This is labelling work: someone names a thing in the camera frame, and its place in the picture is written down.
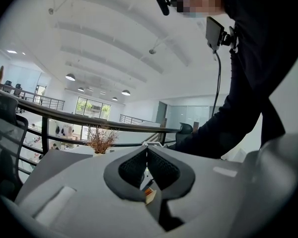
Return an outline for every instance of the gray table top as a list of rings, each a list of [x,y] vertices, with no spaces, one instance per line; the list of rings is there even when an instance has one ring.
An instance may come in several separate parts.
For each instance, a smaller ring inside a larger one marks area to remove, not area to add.
[[[35,188],[62,170],[78,161],[91,157],[93,156],[90,154],[79,154],[55,149],[48,151],[22,186],[15,203],[19,204]]]

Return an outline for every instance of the blonde hair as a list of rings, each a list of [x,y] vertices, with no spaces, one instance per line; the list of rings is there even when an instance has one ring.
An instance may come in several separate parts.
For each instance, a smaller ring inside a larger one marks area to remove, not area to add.
[[[0,68],[0,81],[1,81],[2,78],[3,78],[3,69],[4,69],[4,67],[1,66],[1,68]]]

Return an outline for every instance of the window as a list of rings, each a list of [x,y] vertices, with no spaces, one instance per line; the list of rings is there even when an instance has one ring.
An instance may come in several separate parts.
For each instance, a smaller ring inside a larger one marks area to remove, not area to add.
[[[75,114],[108,120],[110,107],[109,104],[79,97],[76,104]]]

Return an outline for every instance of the railing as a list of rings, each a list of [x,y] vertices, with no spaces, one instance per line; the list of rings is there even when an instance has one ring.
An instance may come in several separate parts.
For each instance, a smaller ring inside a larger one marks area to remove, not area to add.
[[[0,89],[3,90],[6,93],[9,93],[10,95],[13,95],[17,98],[35,103],[37,105],[47,107],[49,109],[54,109],[54,110],[63,110],[64,107],[64,102],[62,100],[46,97],[43,95],[31,93],[24,91],[19,88],[14,88],[12,86],[0,84]]]
[[[104,123],[103,119],[96,119],[96,118],[88,118],[84,116],[78,116],[78,115],[73,115],[69,113],[64,113],[60,112],[57,110],[50,109],[48,107],[44,107],[41,105],[37,105],[35,103],[26,101],[22,98],[16,97],[12,94],[9,94],[7,92],[4,92],[0,90],[0,95],[3,96],[9,96],[11,98],[14,98],[18,101],[18,107],[22,110],[26,110],[28,112],[40,115],[42,117],[42,130],[34,130],[31,128],[28,128],[28,132],[40,136],[42,138],[42,150],[34,148],[32,146],[29,146],[25,143],[22,144],[22,146],[30,151],[33,151],[35,153],[39,153],[42,155],[45,155],[49,151],[49,139],[59,141],[59,142],[64,142],[68,144],[75,144],[75,145],[86,145],[87,141],[85,140],[73,140],[73,139],[68,139],[68,138],[61,138],[61,137],[56,137],[53,135],[49,135],[49,119],[54,119],[70,124],[77,124],[77,125],[82,125],[82,126],[101,126]],[[119,123],[119,122],[112,122],[112,121],[107,121],[106,125],[108,125],[109,130],[119,130],[119,131],[129,131],[129,132],[149,132],[149,133],[154,133],[151,135],[146,141],[154,141],[160,136],[161,140],[160,143],[162,145],[166,143],[172,143],[175,141],[165,141],[165,137],[167,133],[176,133],[179,130],[178,129],[169,129],[169,128],[160,128],[160,127],[150,127],[150,126],[142,126],[142,125],[134,125],[134,124],[124,124],[124,123]],[[141,146],[143,142],[140,143],[120,143],[120,144],[112,144],[112,147],[132,147],[132,146]],[[37,163],[33,162],[31,160],[28,160],[22,156],[19,157],[20,160],[31,164],[33,166],[36,166]],[[19,171],[30,174],[29,171],[19,168]]]
[[[125,115],[120,115],[120,119],[119,119],[119,122],[126,123],[126,124],[134,124],[134,125],[140,124],[144,121],[147,121],[147,120],[142,120],[142,119],[129,117]]]

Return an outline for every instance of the black shirt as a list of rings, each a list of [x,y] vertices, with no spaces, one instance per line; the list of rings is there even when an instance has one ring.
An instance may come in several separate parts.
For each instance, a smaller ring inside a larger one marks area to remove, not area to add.
[[[177,151],[219,158],[263,115],[262,144],[285,133],[269,96],[298,57],[298,0],[223,0],[238,34],[231,51],[232,78],[224,105]]]

